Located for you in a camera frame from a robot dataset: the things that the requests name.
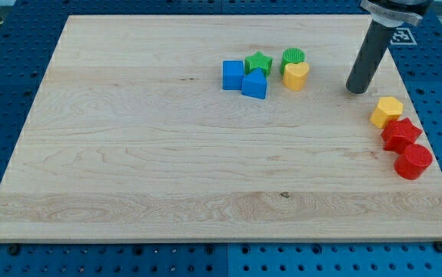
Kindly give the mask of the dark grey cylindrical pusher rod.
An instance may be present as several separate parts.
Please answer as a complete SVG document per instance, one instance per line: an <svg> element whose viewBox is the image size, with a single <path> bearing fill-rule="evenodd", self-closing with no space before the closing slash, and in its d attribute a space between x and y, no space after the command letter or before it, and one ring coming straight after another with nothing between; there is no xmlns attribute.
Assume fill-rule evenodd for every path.
<svg viewBox="0 0 442 277"><path fill-rule="evenodd" d="M346 82L349 92L363 94L367 91L393 33L394 28L371 21Z"/></svg>

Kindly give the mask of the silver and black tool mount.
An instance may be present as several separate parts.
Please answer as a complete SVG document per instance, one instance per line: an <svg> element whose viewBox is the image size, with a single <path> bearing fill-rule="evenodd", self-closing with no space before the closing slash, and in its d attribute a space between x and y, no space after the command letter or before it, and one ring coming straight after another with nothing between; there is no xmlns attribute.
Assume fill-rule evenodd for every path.
<svg viewBox="0 0 442 277"><path fill-rule="evenodd" d="M371 18L385 27L404 23L418 26L427 14L433 0L360 0L360 7L370 12Z"/></svg>

